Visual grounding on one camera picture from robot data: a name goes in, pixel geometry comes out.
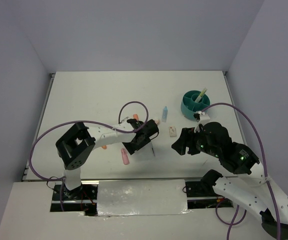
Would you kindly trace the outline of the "blue transparent highlighter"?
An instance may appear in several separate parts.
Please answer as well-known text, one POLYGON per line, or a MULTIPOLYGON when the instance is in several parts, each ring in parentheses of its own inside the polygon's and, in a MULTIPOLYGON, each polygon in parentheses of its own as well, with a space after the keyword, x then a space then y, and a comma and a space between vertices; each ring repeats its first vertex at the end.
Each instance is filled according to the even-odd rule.
POLYGON ((167 117, 168 117, 168 108, 167 108, 167 106, 165 106, 165 107, 163 108, 163 111, 162 111, 161 121, 162 121, 163 123, 166 123, 166 122, 167 122, 167 117))

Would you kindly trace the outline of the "yellow thin highlighter pen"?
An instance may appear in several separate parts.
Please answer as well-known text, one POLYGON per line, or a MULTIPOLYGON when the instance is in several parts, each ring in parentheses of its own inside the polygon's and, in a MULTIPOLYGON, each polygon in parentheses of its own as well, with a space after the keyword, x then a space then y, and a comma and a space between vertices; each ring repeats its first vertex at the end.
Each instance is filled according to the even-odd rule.
POLYGON ((206 91, 208 89, 205 87, 200 93, 199 95, 197 96, 197 98, 195 99, 195 102, 196 103, 199 103, 201 101, 201 99, 203 98, 203 96, 205 95, 206 91))

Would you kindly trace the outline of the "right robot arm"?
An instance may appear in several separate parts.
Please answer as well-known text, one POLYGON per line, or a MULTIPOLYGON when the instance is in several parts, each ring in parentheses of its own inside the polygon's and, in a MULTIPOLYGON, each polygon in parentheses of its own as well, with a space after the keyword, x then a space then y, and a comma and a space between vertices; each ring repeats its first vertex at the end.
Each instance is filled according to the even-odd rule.
POLYGON ((288 240, 288 196, 265 176, 264 166, 246 145, 233 142, 228 130, 218 122, 200 124, 199 130, 183 128, 172 149, 179 155, 205 153, 217 158, 220 165, 238 176, 251 189, 235 186, 216 170, 209 170, 200 180, 207 196, 214 194, 235 202, 261 221, 262 228, 273 238, 288 240))

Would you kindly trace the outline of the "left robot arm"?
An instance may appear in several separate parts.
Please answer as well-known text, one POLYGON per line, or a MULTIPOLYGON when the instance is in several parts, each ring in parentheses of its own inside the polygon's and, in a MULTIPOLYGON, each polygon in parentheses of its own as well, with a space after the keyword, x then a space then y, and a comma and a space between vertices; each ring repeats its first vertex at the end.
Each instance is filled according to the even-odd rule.
POLYGON ((55 144, 64 165, 63 194, 70 200, 79 198, 83 192, 81 167, 97 148, 122 143, 132 155, 151 142, 159 134, 156 122, 146 123, 127 118, 109 127, 87 127, 83 122, 75 123, 55 144))

